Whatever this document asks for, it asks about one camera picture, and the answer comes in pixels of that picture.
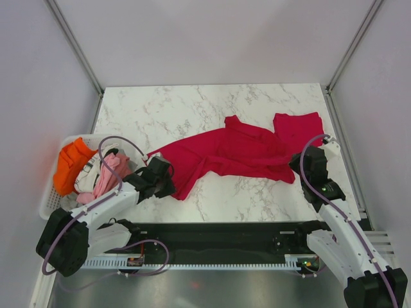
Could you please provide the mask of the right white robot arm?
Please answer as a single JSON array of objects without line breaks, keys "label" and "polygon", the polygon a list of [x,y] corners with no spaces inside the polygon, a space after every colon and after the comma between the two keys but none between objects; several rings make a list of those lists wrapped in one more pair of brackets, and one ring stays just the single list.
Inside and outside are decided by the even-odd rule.
[{"label": "right white robot arm", "polygon": [[290,167],[301,179],[304,197],[328,226],[304,223],[294,236],[300,252],[314,252],[343,287],[348,307],[402,307],[408,279],[392,268],[353,217],[345,194],[328,176],[323,148],[307,146]]}]

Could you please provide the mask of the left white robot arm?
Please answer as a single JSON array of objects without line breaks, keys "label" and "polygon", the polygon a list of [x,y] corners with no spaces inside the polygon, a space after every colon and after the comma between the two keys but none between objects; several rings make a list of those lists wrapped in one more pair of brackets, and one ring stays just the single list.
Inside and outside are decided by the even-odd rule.
[{"label": "left white robot arm", "polygon": [[76,273],[84,263],[111,250],[135,252],[141,245],[140,229],[127,219],[110,219],[155,196],[175,193],[174,168],[162,157],[152,157],[146,167],[120,178],[113,189],[94,201],[66,211],[58,208],[49,216],[35,251],[43,266],[64,277]]}]

